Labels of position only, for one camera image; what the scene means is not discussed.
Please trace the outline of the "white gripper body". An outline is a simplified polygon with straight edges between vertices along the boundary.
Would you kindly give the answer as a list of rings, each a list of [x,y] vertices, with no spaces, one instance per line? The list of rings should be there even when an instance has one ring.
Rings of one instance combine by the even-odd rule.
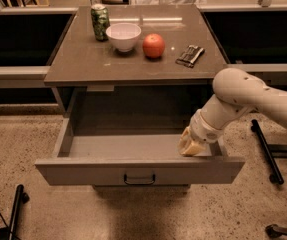
[[[191,117],[188,128],[192,140],[200,143],[215,143],[223,135],[222,130],[210,126],[205,121],[201,110],[197,110]]]

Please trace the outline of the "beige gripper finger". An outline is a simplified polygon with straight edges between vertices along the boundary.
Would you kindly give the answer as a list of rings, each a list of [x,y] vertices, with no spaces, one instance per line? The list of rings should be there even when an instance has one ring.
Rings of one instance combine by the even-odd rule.
[[[190,128],[186,127],[178,142],[178,152],[182,156],[195,156],[205,150],[205,144],[200,140],[194,140]]]

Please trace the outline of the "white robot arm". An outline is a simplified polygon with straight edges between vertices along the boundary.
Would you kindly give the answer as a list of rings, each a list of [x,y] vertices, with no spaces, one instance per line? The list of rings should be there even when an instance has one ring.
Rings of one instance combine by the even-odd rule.
[[[212,82],[214,94],[191,117],[178,151],[195,156],[215,143],[234,120],[255,110],[287,129],[287,91],[267,86],[260,78],[237,68],[226,68]]]

